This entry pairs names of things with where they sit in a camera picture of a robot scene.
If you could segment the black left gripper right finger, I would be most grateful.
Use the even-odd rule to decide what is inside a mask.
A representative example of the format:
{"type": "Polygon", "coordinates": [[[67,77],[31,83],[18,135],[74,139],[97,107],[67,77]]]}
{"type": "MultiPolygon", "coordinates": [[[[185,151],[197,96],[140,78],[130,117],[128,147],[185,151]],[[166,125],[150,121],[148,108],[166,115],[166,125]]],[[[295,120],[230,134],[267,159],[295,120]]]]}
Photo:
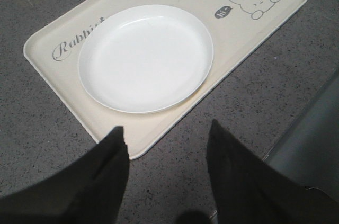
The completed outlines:
{"type": "Polygon", "coordinates": [[[279,174],[217,120],[206,159],[218,223],[338,223],[336,201],[279,174]]]}

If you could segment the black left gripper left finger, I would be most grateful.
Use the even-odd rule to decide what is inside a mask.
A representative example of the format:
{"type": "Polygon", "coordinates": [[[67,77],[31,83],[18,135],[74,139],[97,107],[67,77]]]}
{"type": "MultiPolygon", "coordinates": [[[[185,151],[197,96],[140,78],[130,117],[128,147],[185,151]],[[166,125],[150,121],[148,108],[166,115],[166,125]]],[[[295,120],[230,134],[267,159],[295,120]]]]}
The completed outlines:
{"type": "Polygon", "coordinates": [[[115,223],[129,176],[124,128],[31,187],[1,198],[1,223],[115,223]]]}

